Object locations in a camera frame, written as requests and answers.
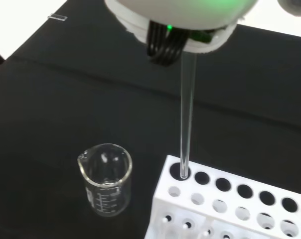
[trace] black table surface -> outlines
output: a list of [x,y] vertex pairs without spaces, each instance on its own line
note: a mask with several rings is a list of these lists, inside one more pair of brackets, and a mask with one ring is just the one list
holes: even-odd
[[[69,18],[49,20],[0,67],[0,238],[142,239],[164,160],[179,155],[179,65],[150,64],[101,1],[69,0],[58,13]],[[110,22],[97,20],[104,17]],[[279,43],[267,51],[278,55],[258,54],[240,35],[273,38]],[[301,59],[301,38],[239,27],[231,45],[238,55],[251,54],[240,61],[232,54],[242,76],[233,84],[222,84],[233,67],[205,77],[217,61],[232,62],[229,45],[211,54],[213,63],[200,56],[208,73],[199,67],[191,159],[301,193],[301,61],[293,60]],[[280,74],[268,65],[288,58],[292,63]],[[251,72],[254,65],[270,75]],[[246,76],[251,85],[233,92]],[[106,142],[127,149],[134,165],[131,203],[111,219],[90,209],[76,162],[82,151]]]

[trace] white wall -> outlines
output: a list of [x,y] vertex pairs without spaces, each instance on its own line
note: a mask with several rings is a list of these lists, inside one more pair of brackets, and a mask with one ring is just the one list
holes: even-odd
[[66,0],[0,0],[0,55],[6,59]]

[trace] white robotic device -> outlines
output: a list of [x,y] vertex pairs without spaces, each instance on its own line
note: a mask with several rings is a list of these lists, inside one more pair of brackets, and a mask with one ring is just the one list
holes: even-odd
[[[278,0],[287,12],[301,16],[301,0]],[[214,30],[212,40],[189,39],[184,51],[207,53],[222,46],[237,22],[257,0],[105,0],[109,10],[142,43],[147,43],[150,20],[168,28]]]
[[[278,1],[287,12],[301,16],[301,0]],[[191,53],[208,53],[222,46],[256,2],[105,0],[142,43],[148,44],[152,22],[166,28],[164,37],[175,28],[210,36],[208,42],[187,37],[181,51]],[[188,178],[180,180],[179,172],[177,176],[172,173],[172,168],[179,171],[179,162],[172,156],[166,159],[145,239],[301,239],[300,194],[193,162]]]

